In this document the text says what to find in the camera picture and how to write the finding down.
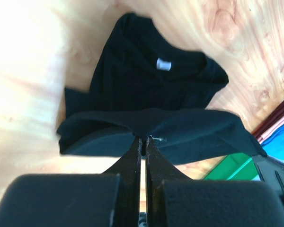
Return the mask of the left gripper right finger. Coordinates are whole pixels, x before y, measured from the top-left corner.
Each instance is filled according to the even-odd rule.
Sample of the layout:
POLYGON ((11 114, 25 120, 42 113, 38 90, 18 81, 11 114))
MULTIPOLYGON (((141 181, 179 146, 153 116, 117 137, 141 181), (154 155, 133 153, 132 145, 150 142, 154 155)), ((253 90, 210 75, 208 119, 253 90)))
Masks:
POLYGON ((259 181, 193 180, 145 145, 150 227, 284 227, 277 194, 259 181))

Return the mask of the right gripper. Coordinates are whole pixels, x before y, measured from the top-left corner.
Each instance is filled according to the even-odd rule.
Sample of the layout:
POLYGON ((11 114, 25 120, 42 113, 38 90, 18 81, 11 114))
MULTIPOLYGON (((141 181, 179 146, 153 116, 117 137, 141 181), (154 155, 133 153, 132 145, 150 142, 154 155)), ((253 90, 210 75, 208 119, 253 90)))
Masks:
POLYGON ((284 207, 284 162, 271 156, 253 156, 259 179, 266 182, 280 197, 284 207))

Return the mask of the black t-shirt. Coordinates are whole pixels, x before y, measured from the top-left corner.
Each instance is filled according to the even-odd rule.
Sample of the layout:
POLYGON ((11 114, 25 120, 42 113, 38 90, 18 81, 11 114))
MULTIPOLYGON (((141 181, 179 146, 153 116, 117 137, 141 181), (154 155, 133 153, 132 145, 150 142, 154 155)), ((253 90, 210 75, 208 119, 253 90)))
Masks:
POLYGON ((89 91, 64 91, 60 154, 120 157, 138 137, 153 139, 174 165, 266 156, 237 115, 207 108, 228 82, 204 53, 171 46, 151 19, 127 13, 105 44, 89 91))

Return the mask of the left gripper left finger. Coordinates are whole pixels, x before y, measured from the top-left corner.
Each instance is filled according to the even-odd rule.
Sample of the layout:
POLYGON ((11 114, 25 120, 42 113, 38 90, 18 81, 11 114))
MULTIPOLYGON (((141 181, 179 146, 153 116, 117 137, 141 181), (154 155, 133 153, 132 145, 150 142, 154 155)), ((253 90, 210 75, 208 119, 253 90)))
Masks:
POLYGON ((0 227, 136 227, 142 141, 101 174, 27 174, 0 201, 0 227))

